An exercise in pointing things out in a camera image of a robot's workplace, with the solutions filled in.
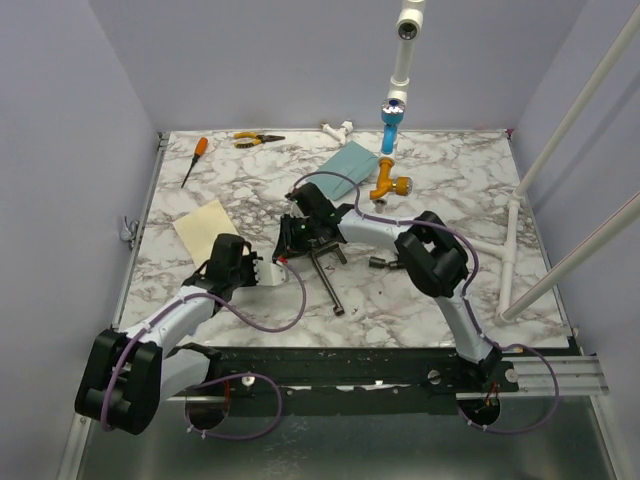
teal cloth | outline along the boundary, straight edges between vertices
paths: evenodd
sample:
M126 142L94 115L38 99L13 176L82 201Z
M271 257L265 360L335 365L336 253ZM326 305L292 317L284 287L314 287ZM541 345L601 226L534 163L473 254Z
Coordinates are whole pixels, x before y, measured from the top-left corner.
M341 173L360 184L377 166L376 155L356 142L349 142L316 171ZM339 200L353 190L353 185L346 180L330 175L315 175L309 181L331 200Z

gray floor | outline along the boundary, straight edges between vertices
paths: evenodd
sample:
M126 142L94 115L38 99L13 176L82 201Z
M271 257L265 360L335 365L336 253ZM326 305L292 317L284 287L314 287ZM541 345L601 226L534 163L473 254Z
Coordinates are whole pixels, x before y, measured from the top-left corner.
M498 423L540 419L545 400L512 399ZM518 437L483 434L459 417L386 415L288 417L253 442L202 440L186 433L181 402L164 403L134 437L94 425L83 480L613 479L588 399L563 399L550 424ZM266 419L232 419L240 431Z

metal bolt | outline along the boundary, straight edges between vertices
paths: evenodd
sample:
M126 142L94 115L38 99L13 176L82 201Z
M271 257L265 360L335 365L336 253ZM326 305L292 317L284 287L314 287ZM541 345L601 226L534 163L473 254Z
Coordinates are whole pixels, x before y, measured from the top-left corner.
M504 378L507 379L507 382L516 383L518 381L518 372L516 372L513 368L510 368L506 372L504 372Z
M438 385L442 381L442 375L437 370L431 370L427 374L427 380L431 382L432 385Z

yellow paper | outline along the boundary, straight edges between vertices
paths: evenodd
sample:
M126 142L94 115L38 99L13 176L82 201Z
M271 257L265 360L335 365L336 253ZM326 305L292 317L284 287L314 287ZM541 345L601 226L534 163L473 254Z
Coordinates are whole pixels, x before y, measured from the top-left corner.
M173 228L178 232L196 267L209 260L211 247L219 234L238 234L227 212L217 200L179 218L173 222Z

table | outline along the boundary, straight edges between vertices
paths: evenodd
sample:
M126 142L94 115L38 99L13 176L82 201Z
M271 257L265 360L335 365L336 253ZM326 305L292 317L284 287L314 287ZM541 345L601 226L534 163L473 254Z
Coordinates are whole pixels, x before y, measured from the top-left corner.
M219 200L240 235L270 258L277 240L284 199L292 183L315 170L340 147L317 131L269 133L286 139L250 149L236 149L232 132L173 132L151 204L121 328L148 317L179 289L194 265L172 222L212 200ZM209 139L207 152L193 169L184 189L182 179L198 139ZM351 139L373 152L382 133L354 132ZM409 197L390 196L385 213L416 216L436 212L450 227L473 238L501 243L506 235L505 206L518 182L504 132L404 132L399 135L394 176L414 180ZM368 192L375 175L364 182ZM354 194L341 201L353 202ZM368 200L365 211L373 211ZM518 225L518 263L513 298L518 298L546 273L543 253L527 206ZM435 302L421 294L404 271L374 270L370 256L393 259L390 252L346 245L349 261L335 255L320 259L346 314L336 317L332 303L309 259L291 262L308 290L302 321L281 334L265 334L221 311L185 341L212 346L290 347L448 347L452 335ZM566 347L556 298L546 294L514 324L495 321L500 262L480 254L480 273L471 288L487 333L502 344L520 342L537 347ZM300 306L295 282L274 288L236 291L233 303L257 322L274 327L292 319Z

